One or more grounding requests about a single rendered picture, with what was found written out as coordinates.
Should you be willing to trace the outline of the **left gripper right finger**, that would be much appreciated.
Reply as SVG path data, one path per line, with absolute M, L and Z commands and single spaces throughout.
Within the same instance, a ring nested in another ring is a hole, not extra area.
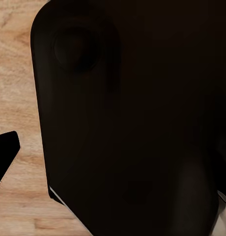
M 216 149 L 226 162 L 226 131 L 220 131 L 218 134 Z

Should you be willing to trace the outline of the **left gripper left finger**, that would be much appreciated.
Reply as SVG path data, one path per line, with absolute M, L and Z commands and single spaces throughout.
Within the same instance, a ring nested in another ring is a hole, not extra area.
M 0 181 L 20 150 L 16 131 L 0 134 Z

